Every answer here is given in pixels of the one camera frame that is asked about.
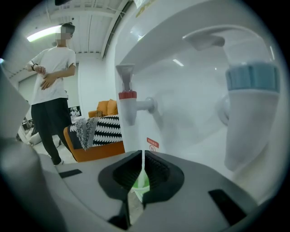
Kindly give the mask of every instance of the wristwatch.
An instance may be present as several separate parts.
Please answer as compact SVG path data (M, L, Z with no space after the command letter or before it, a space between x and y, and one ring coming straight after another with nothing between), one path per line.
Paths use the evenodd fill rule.
M38 65L38 64L37 64L37 63L34 63L34 64L31 66L31 68L32 68L33 71L35 71L35 70L34 70L34 66L35 66L35 65Z

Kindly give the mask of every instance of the orange sofa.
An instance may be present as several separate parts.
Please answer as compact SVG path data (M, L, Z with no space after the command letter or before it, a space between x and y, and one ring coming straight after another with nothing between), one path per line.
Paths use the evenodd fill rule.
M113 101L112 99L110 99L109 101L101 101L99 102L96 111L90 111L88 113L89 117L90 118L95 117L97 111L102 111L104 116L118 114L116 106L117 106L116 101ZM68 135L67 127L64 128L63 134L68 143L69 149L71 150L72 155L77 162L98 160L114 155L123 154L125 152L122 141L106 144L103 146L91 147L86 151L84 149L74 149L73 144Z

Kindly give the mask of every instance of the black and white striped cushion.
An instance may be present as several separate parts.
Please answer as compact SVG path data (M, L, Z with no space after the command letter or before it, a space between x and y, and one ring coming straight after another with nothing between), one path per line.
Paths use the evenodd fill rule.
M74 149L81 149L82 145L77 137L75 124L68 126L68 135ZM93 146L102 146L109 143L122 141L119 115L105 116L99 119L95 129Z
M99 119L93 146L101 146L122 141L119 115L105 116Z

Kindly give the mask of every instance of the man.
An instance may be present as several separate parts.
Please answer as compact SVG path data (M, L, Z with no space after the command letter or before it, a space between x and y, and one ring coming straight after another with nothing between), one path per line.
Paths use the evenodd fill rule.
M73 76L75 73L76 54L67 48L67 40L73 36L74 29L72 24L63 24L56 33L57 46L42 51L25 67L26 70L38 74L34 86L31 116L54 165L63 164L63 160L59 157L53 143L53 132L57 133L69 150L63 130L72 122L63 78Z

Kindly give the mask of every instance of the pillow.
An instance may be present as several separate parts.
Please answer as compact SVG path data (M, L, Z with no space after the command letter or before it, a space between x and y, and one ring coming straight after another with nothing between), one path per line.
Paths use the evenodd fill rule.
M108 102L108 115L116 114L118 114L117 101L110 99Z
M100 101L97 107L97 111L102 111L103 116L108 115L108 102L109 101Z
M103 111L96 111L95 117L103 117Z

